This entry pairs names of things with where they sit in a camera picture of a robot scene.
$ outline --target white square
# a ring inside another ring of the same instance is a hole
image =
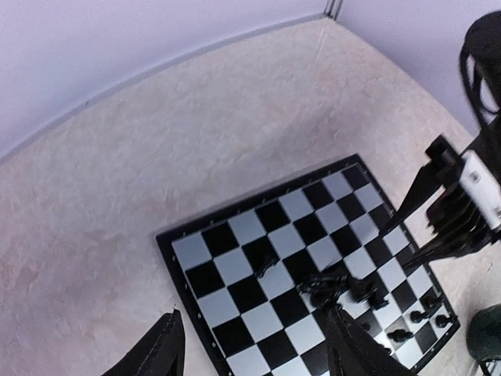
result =
[[[303,218],[313,213],[313,207],[302,190],[295,190],[294,192],[288,193],[282,196],[279,201],[291,221],[295,221],[296,219]]]
[[[360,280],[376,270],[374,261],[370,258],[364,247],[346,256],[344,258],[344,264],[348,268],[350,274]]]
[[[414,367],[423,356],[423,352],[414,338],[404,343],[395,353],[400,363],[409,369]]]
[[[283,262],[278,262],[275,266],[268,269],[265,275],[258,279],[258,282],[269,300],[276,298],[295,286]]]
[[[184,270],[212,259],[201,233],[194,233],[172,242],[176,257]]]
[[[262,376],[270,372],[266,359],[256,345],[230,356],[227,361],[235,376]]]
[[[320,271],[343,258],[330,237],[323,237],[315,243],[310,244],[307,249],[317,269]]]
[[[361,217],[358,217],[355,221],[350,222],[350,227],[362,245],[374,240],[379,234],[379,229],[372,218],[370,218],[367,214],[364,214]]]
[[[303,302],[305,303],[306,309],[308,312],[313,313],[316,311],[316,308],[312,305],[311,302],[311,294],[300,294],[301,299],[303,299]]]
[[[345,292],[341,297],[339,297],[338,302],[343,306],[343,309],[350,314],[354,319],[358,319],[363,313],[370,309],[370,305],[367,301],[357,303],[351,297],[351,292]]]
[[[266,235],[266,230],[254,211],[246,211],[228,221],[240,245],[244,245]]]
[[[359,199],[360,204],[362,204],[367,212],[383,204],[383,199],[372,184],[367,184],[359,190],[356,190],[355,196]]]
[[[373,311],[377,322],[383,330],[392,325],[402,315],[402,311],[398,307],[392,294],[388,294],[384,298],[388,300],[390,304],[384,308]]]
[[[289,224],[268,234],[276,253],[284,259],[305,248],[305,243],[297,233],[296,228]]]
[[[240,315],[232,296],[225,288],[200,298],[198,306],[209,327],[217,327]]]
[[[408,278],[410,288],[413,289],[414,295],[420,298],[424,293],[433,287],[430,276],[423,266],[417,268]]]
[[[393,349],[393,345],[391,344],[391,339],[388,338],[385,331],[381,331],[376,337],[374,337],[374,341],[390,349],[391,353],[395,351],[395,349]]]
[[[407,324],[407,327],[409,327],[409,331],[417,333],[418,330],[421,329],[424,326],[424,324],[428,322],[428,319],[423,320],[420,323],[413,323],[410,319],[410,313],[412,311],[424,312],[423,305],[421,305],[421,302],[419,300],[416,301],[414,304],[412,304],[409,307],[409,309],[407,309],[403,314],[403,319]]]
[[[291,361],[274,369],[273,376],[311,376],[311,373],[308,371],[303,359],[296,356]]]
[[[216,257],[214,264],[226,286],[247,278],[254,273],[242,248],[236,248]]]
[[[242,320],[254,342],[259,342],[283,328],[282,322],[270,302],[245,312],[242,315]]]
[[[393,291],[405,280],[405,273],[396,258],[381,266],[377,272],[388,291]]]
[[[322,330],[313,315],[286,327],[285,332],[298,354],[306,353],[325,340]]]
[[[348,224],[348,220],[341,208],[335,202],[319,209],[316,212],[316,216],[319,217],[320,222],[328,233],[333,233]]]
[[[341,172],[327,176],[323,179],[323,184],[335,200],[339,200],[353,192],[353,188],[351,188]]]
[[[393,256],[409,245],[409,240],[400,227],[392,230],[383,240]]]

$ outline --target black square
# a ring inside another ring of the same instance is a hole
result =
[[[362,246],[349,225],[341,227],[338,231],[334,231],[330,237],[332,237],[332,240],[343,257],[351,255]]]
[[[186,276],[197,298],[202,298],[225,286],[218,269],[212,261],[188,270]]]
[[[310,245],[327,235],[317,216],[312,213],[294,222],[294,227],[301,235],[304,243]]]
[[[325,341],[319,343],[313,349],[309,349],[301,355],[301,358],[312,376],[321,376],[329,370],[329,364],[327,363],[327,344]]]
[[[250,266],[252,266],[254,272],[257,272],[261,268],[266,255],[269,255],[272,259],[279,257],[268,237],[260,237],[259,239],[251,241],[243,245],[242,250],[247,260],[249,260]]]
[[[403,329],[404,331],[410,331],[409,327],[407,326],[407,324],[405,323],[405,321],[402,317],[399,317],[392,325],[387,327],[384,331],[386,332],[386,334],[388,334],[388,333],[391,333],[392,331],[396,331],[397,329]],[[395,342],[392,339],[390,341],[391,341],[391,345],[393,346],[393,349],[395,349],[395,351],[400,349],[405,343],[405,342]]]
[[[241,317],[227,321],[215,327],[213,331],[226,357],[244,351],[254,344]]]
[[[406,276],[410,276],[412,273],[414,273],[420,267],[419,265],[415,265],[415,266],[408,268],[408,269],[403,268],[403,265],[406,264],[413,256],[414,256],[414,253],[413,253],[413,250],[411,249],[410,245],[408,245],[407,247],[402,249],[396,255],[397,261],[400,264],[400,266],[402,267]]]
[[[323,335],[327,336],[327,312],[324,309],[317,309],[312,313],[316,323],[319,325]]]
[[[312,207],[315,210],[323,208],[331,202],[334,202],[334,199],[330,196],[322,182],[307,186],[303,189],[303,192],[305,192],[308,201],[310,201],[310,204],[312,204]]]
[[[309,275],[319,272],[312,257],[305,249],[285,258],[283,263],[295,284],[300,284]]]
[[[369,215],[379,230],[382,230],[391,218],[383,204],[369,211]]]
[[[278,331],[258,343],[258,347],[273,370],[297,356],[285,331]]]
[[[377,286],[377,290],[380,292],[382,296],[385,297],[386,295],[389,294],[390,291],[388,291],[388,289],[386,288],[386,285],[384,284],[377,270],[374,270],[371,274],[365,277],[364,280],[370,280],[374,282]]]
[[[245,313],[268,300],[254,276],[232,284],[228,291],[240,313]]]
[[[365,248],[370,258],[374,261],[374,265],[378,268],[386,264],[393,257],[386,243],[380,237],[367,243]]]
[[[227,222],[202,232],[205,244],[212,257],[216,257],[238,247],[235,235]]]
[[[273,201],[270,204],[256,209],[256,214],[265,230],[269,233],[290,223],[289,217],[287,217],[282,205],[278,201]]]
[[[359,323],[360,326],[368,325],[369,330],[367,333],[369,333],[372,338],[376,337],[381,331],[383,331],[371,309],[356,319],[356,322]]]
[[[347,168],[343,171],[343,175],[350,183],[353,190],[357,190],[369,184],[369,180],[362,174],[360,169],[356,166]]]
[[[405,312],[412,304],[417,302],[417,298],[407,283],[407,280],[404,280],[391,294],[402,312]]]
[[[429,322],[425,323],[424,326],[414,334],[414,338],[416,338],[417,344],[420,346],[423,354],[438,341],[437,335]]]
[[[271,303],[284,327],[297,323],[309,314],[303,299],[294,288],[272,299]]]
[[[337,204],[350,222],[355,221],[359,216],[366,213],[359,199],[353,193],[340,198]]]

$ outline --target black cable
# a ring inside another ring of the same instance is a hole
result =
[[[492,376],[491,373],[489,372],[487,365],[485,363],[480,363],[480,370],[484,374],[484,376]]]
[[[476,105],[479,106],[482,110],[485,112],[488,112],[491,115],[498,115],[500,110],[491,110],[488,108],[481,97],[481,83],[482,83],[482,76],[480,75],[480,72],[478,70],[478,65],[475,63],[474,69],[473,69],[473,87],[472,91],[474,93],[475,99],[476,99]]]
[[[463,87],[466,92],[467,98],[470,101],[471,109],[473,110],[475,117],[477,118],[478,124],[480,125],[480,137],[484,141],[485,147],[488,149],[494,163],[496,164],[496,170],[501,172],[501,157],[499,152],[501,147],[497,142],[496,137],[492,134],[491,128],[488,126],[487,121],[481,112],[481,105],[479,104],[479,98],[475,95],[475,91],[470,83],[470,75],[468,74],[468,57],[470,53],[466,50],[465,46],[461,49],[460,53],[460,73],[463,80]]]

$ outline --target chessboard border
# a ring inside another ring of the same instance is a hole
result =
[[[313,183],[317,180],[323,179],[328,175],[332,175],[335,172],[340,172],[352,165],[358,165],[362,170],[362,173],[365,177],[374,185],[376,191],[379,193],[381,198],[383,199],[383,206],[387,209],[390,214],[395,213],[395,208],[393,204],[389,200],[387,194],[383,191],[380,184],[375,179],[372,172],[367,168],[366,164],[363,162],[362,158],[358,154],[353,154],[349,157],[343,158],[334,163],[330,163],[325,167],[317,168],[312,172],[306,172],[302,176],[299,176],[295,179],[286,181],[284,183],[280,183],[278,186],[274,186],[265,190],[265,192],[256,193],[248,198],[244,198],[237,202],[226,205],[223,208],[215,209],[213,212],[210,212],[202,217],[194,220],[190,220],[189,222],[185,222],[181,225],[175,225],[170,230],[165,230],[156,236],[158,247],[162,253],[165,264],[171,274],[171,278],[174,281],[174,285],[178,290],[178,294],[181,297],[182,303],[186,308],[186,312],[195,327],[195,330],[204,346],[207,354],[211,358],[216,371],[221,376],[232,376],[232,371],[226,361],[225,356],[222,354],[220,348],[217,345],[217,342],[214,339],[214,335],[211,332],[211,329],[207,325],[207,322],[204,320],[200,307],[198,306],[196,299],[193,294],[183,293],[184,291],[189,290],[188,281],[185,278],[185,274],[182,271],[181,266],[177,262],[175,257],[174,249],[172,247],[172,241],[177,240],[181,237],[184,237],[188,233],[193,233],[196,231],[200,231],[208,226],[212,226],[217,222],[225,221],[228,218],[238,215],[241,212],[245,212],[252,208],[255,208],[259,205],[263,205],[268,201],[274,201],[278,197],[283,196],[291,191],[302,188],[303,186]],[[411,244],[411,248],[413,251],[419,249],[415,240],[410,235],[409,230],[405,226],[405,224],[401,225],[401,228],[407,237],[409,243]],[[443,294],[445,297],[444,307],[447,309],[448,314],[454,314],[454,311],[450,305],[449,299],[447,295],[442,290],[442,286],[439,284],[436,276],[431,270],[428,264],[424,264],[424,268],[427,271],[428,276],[431,278],[431,281],[434,285],[435,292],[438,294]],[[411,368],[413,372],[421,371],[426,364],[428,364],[431,359],[438,354],[438,352],[444,347],[447,341],[459,330],[460,323],[459,321],[454,323],[447,332],[432,346],[420,359],[420,361]]]

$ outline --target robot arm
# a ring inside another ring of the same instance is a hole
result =
[[[473,82],[468,60],[474,61]],[[402,206],[382,235],[406,220],[440,187],[444,193],[428,208],[435,237],[407,263],[407,267],[480,251],[501,237],[501,114],[481,101],[485,81],[501,107],[501,12],[476,20],[460,53],[463,86],[480,125],[477,138],[458,154],[443,136],[426,150],[430,162],[418,172]],[[489,123],[486,114],[494,115]]]

